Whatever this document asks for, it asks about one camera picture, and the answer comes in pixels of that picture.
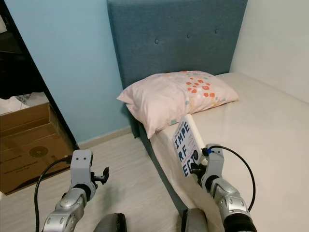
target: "pillow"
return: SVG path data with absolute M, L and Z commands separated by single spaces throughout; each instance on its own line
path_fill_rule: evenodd
M 159 130 L 193 114 L 239 99 L 219 78 L 200 71 L 160 73 L 128 86 L 117 98 L 140 121 L 148 139 Z

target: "blue upholstered headboard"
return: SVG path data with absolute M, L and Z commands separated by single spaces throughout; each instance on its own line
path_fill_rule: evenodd
M 108 0 L 123 87 L 154 73 L 230 69 L 247 0 Z

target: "white bed sheet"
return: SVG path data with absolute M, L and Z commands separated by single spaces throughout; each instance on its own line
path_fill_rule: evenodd
M 227 146 L 251 166 L 257 187 L 251 215 L 258 231 L 308 231 L 309 104 L 241 74 L 218 77 L 240 100 L 193 115 L 204 143 Z M 204 210 L 211 232 L 223 232 L 211 197 L 183 175 L 172 141 L 177 126 L 150 139 L 155 156 L 182 201 Z M 224 153 L 223 176 L 249 206 L 249 173 L 237 157 Z

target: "white wall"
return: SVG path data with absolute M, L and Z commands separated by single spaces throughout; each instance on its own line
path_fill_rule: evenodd
M 248 0 L 231 72 L 309 102 L 309 0 Z
M 78 143 L 129 125 L 106 0 L 5 0 Z

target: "orange polka dots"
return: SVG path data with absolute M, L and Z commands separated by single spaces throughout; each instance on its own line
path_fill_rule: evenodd
M 192 82 L 186 82 L 188 86 L 187 91 L 189 91 L 190 93 L 194 93 L 196 94 L 197 91 L 203 95 L 205 98 L 211 97 L 211 98 L 215 98 L 215 93 L 209 93 L 210 89 L 211 89 L 211 85 L 210 83 L 205 83 L 205 81 L 198 79 L 198 80 L 194 80 L 194 83 Z

